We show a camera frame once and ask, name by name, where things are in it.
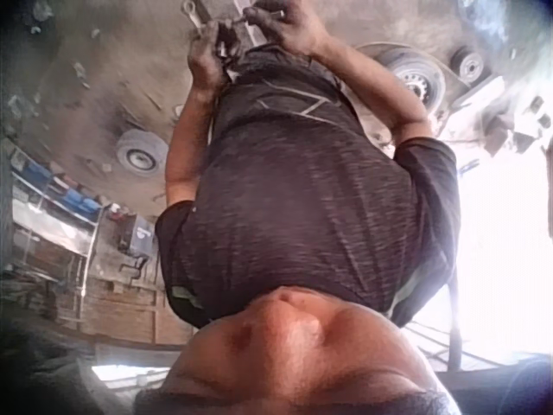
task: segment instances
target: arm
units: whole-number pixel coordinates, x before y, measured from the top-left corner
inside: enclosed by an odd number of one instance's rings
[[[415,137],[432,137],[421,100],[393,73],[331,36],[315,56],[352,88],[361,101],[390,129],[396,146]]]
[[[284,10],[283,21],[272,11]],[[332,37],[309,0],[259,0],[244,10],[248,22],[292,54],[310,56],[338,75],[392,132],[396,145],[432,137],[423,103],[375,60]]]
[[[192,86],[169,146],[165,168],[168,206],[195,200],[216,99],[214,93]]]
[[[194,81],[169,146],[165,167],[168,207],[196,198],[215,103],[226,84],[216,56],[218,39],[219,24],[210,22],[190,48],[188,65]]]

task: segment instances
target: rim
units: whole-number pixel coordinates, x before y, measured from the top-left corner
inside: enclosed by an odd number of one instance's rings
[[[138,149],[127,151],[127,161],[134,169],[140,171],[152,171],[157,165],[154,157]]]
[[[427,77],[416,71],[409,71],[402,74],[401,79],[424,104],[428,104],[431,95],[431,84]]]
[[[481,64],[474,57],[467,57],[461,63],[461,76],[466,80],[474,80],[480,76]]]

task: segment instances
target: car part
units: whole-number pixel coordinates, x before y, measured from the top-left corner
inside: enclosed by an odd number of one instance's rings
[[[548,114],[544,114],[543,117],[541,117],[537,121],[545,130],[548,130],[551,128],[551,117]]]
[[[485,67],[486,64],[482,56],[467,47],[459,49],[451,59],[453,72],[468,84],[476,82],[484,72]]]
[[[430,114],[440,107],[446,93],[446,80],[434,62],[409,48],[392,49],[377,60],[405,83]]]
[[[154,176],[165,167],[168,145],[153,132],[129,130],[119,138],[117,156],[127,170],[138,176]]]

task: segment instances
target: metal pipe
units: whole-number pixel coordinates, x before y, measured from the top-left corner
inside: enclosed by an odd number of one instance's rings
[[[79,299],[79,307],[77,309],[77,319],[82,321],[83,317],[83,306],[85,304],[85,296],[86,296],[86,281],[88,280],[88,271],[90,270],[90,265],[92,262],[92,253],[94,252],[94,247],[96,246],[96,239],[98,238],[99,228],[100,228],[100,222],[102,221],[104,217],[106,208],[102,208],[102,211],[100,212],[98,216],[98,222],[96,223],[94,227],[94,232],[92,233],[91,243],[88,247],[88,253],[86,255],[86,262],[85,262],[85,268],[83,269],[83,281],[82,285],[79,287],[80,295],[78,297]],[[77,323],[77,329],[80,331],[80,322]]]

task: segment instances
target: metal shelf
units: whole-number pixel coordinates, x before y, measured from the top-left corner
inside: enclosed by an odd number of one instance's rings
[[[73,217],[79,219],[79,220],[82,220],[83,222],[86,222],[88,223],[89,225],[92,225],[93,227],[96,227],[98,225],[98,222],[93,222],[87,218],[85,218],[84,216],[80,215],[80,214],[77,214],[76,212],[74,212],[73,210],[69,209],[68,207],[62,205],[61,203],[59,203],[57,200],[55,200],[53,197],[49,196],[46,194],[45,191],[42,191],[42,190],[39,190],[37,187],[33,186],[31,183],[27,182],[25,179],[23,179],[21,176],[19,176],[14,170],[11,171],[11,174],[21,183],[23,183],[25,186],[31,188],[32,190],[34,190],[36,193],[38,193],[40,196],[44,197],[44,199],[46,199],[47,201],[50,201],[51,203],[53,203],[55,206],[57,206],[58,208],[64,210],[65,212],[69,213],[70,215],[72,215]]]

